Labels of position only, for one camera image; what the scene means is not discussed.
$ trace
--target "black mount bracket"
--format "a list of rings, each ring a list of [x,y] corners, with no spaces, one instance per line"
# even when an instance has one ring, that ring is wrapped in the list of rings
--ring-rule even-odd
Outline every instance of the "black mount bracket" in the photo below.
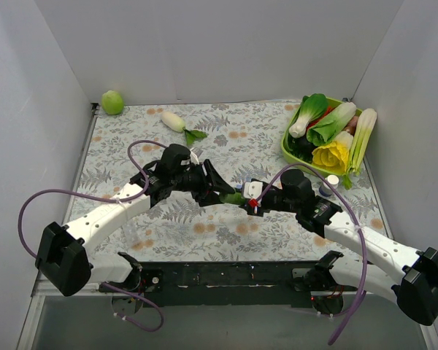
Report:
[[[42,233],[35,266],[66,297],[78,292],[91,277],[92,266],[83,243],[56,222]]]
[[[406,272],[401,285],[392,286],[397,305],[417,323],[430,326],[438,317],[438,251],[428,248]]]
[[[337,286],[329,271],[333,268],[334,262],[343,256],[343,253],[330,250],[305,274],[303,279],[294,279],[296,287],[303,290],[328,290]]]

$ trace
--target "small white bottle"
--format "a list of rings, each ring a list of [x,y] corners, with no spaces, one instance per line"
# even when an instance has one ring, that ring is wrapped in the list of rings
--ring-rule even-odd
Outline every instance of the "small white bottle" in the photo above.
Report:
[[[339,184],[339,177],[336,175],[329,175],[326,177],[326,181],[329,182],[332,187],[337,188],[337,185]],[[320,186],[320,194],[324,197],[331,197],[333,191],[325,182],[323,182]]]

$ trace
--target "black metal frame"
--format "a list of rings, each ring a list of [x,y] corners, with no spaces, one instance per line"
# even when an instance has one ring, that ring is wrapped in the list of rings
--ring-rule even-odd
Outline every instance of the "black metal frame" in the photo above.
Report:
[[[141,262],[141,289],[159,306],[290,305],[311,308],[309,290],[298,288],[318,261]],[[111,292],[101,286],[100,292]]]

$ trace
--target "red object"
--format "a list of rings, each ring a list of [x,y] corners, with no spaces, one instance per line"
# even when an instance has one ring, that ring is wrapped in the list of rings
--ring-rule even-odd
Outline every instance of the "red object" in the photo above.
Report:
[[[331,111],[333,110],[333,107],[328,107],[328,109],[326,110],[326,112],[324,112],[324,114],[319,117],[318,119],[313,120],[310,124],[308,124],[307,126],[307,131],[308,129],[310,129],[314,124],[318,123],[320,120],[322,120],[326,115],[328,115],[329,113],[331,113]]]
[[[251,198],[248,201],[248,204],[250,204],[251,207],[256,208],[258,206],[258,201],[255,198]]]

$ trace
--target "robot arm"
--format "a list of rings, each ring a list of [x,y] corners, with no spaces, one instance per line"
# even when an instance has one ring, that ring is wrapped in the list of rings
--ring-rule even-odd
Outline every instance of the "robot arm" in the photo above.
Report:
[[[63,295],[73,295],[88,282],[110,281],[125,290],[135,288],[142,267],[134,258],[124,253],[91,257],[91,253],[117,228],[168,198],[173,190],[191,193],[200,206],[237,204],[238,196],[239,206],[249,215],[262,217],[271,210],[294,213],[308,231],[361,253],[360,238],[348,214],[315,195],[300,170],[284,172],[280,177],[283,188],[270,187],[259,202],[255,198],[267,183],[253,180],[237,192],[209,160],[199,163],[195,152],[177,144],[167,147],[162,158],[146,165],[145,171],[149,187],[139,198],[103,204],[63,227],[54,222],[45,228],[36,267]],[[114,198],[135,195],[144,186],[138,174]],[[438,251],[429,248],[420,252],[367,227],[363,230],[368,260],[374,264],[369,266],[365,289],[395,300],[415,321],[431,324],[438,315]],[[310,289],[336,284],[357,286],[360,275],[360,262],[329,252],[304,277],[304,283]]]

